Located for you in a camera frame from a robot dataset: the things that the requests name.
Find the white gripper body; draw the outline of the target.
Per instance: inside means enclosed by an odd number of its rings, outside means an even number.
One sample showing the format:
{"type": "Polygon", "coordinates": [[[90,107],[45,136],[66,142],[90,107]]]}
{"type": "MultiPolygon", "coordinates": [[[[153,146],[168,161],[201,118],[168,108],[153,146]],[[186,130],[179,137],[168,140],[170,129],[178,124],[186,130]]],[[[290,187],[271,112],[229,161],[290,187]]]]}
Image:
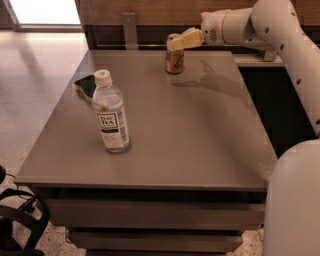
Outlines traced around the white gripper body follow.
{"type": "Polygon", "coordinates": [[[225,45],[223,38],[223,23],[229,9],[214,12],[203,12],[201,14],[201,30],[205,42],[210,46],[225,45]]]}

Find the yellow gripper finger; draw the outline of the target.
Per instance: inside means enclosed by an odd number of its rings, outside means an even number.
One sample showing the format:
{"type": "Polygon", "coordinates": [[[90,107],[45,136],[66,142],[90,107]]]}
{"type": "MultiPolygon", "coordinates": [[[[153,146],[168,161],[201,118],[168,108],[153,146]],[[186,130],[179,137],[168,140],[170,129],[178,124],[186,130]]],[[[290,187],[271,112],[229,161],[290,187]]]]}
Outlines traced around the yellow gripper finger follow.
{"type": "Polygon", "coordinates": [[[182,50],[196,48],[202,45],[204,42],[203,32],[190,33],[187,35],[178,35],[171,41],[172,50],[182,50]]]}
{"type": "Polygon", "coordinates": [[[187,30],[185,30],[181,35],[187,35],[187,34],[190,34],[190,33],[195,33],[195,32],[201,32],[201,30],[195,28],[195,27],[191,27],[191,28],[188,28],[187,30]]]}

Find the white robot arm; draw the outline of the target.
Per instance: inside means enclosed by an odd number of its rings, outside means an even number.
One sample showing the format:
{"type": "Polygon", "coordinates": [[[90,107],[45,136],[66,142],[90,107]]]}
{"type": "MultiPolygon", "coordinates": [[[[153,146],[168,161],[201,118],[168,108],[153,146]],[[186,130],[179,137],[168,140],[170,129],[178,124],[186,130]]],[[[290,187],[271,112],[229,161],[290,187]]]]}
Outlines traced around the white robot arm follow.
{"type": "Polygon", "coordinates": [[[282,149],[270,174],[262,256],[320,254],[320,49],[302,30],[290,0],[257,0],[247,9],[201,14],[201,27],[169,40],[172,50],[241,45],[271,50],[291,86],[276,90],[275,111],[298,116],[313,135],[282,149]]]}

